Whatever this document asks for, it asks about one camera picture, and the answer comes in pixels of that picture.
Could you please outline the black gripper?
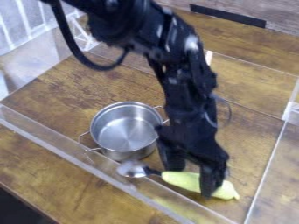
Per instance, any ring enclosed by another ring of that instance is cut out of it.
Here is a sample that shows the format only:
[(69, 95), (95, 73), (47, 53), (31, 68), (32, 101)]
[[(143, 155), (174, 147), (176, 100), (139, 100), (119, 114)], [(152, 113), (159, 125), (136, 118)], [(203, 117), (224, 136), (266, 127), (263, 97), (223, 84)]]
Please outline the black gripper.
[(216, 140), (218, 118), (214, 113), (168, 115), (170, 124), (155, 127), (163, 167), (180, 172), (190, 159), (200, 166), (200, 194), (210, 198), (227, 177), (230, 154)]

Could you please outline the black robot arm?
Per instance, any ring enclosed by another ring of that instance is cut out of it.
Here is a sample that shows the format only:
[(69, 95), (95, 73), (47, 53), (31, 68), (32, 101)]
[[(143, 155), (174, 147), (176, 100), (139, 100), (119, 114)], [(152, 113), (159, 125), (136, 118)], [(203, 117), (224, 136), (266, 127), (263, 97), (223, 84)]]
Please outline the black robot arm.
[(87, 14), (96, 41), (147, 58), (163, 88), (170, 118), (167, 126), (155, 128), (164, 168), (180, 171), (186, 161), (194, 161), (200, 166), (200, 194), (210, 197), (224, 182), (230, 154), (216, 142), (218, 75), (207, 64), (194, 27), (155, 0), (40, 1), (51, 6), (68, 48), (84, 66), (107, 71), (124, 59), (103, 66), (85, 57), (71, 34), (63, 4)]

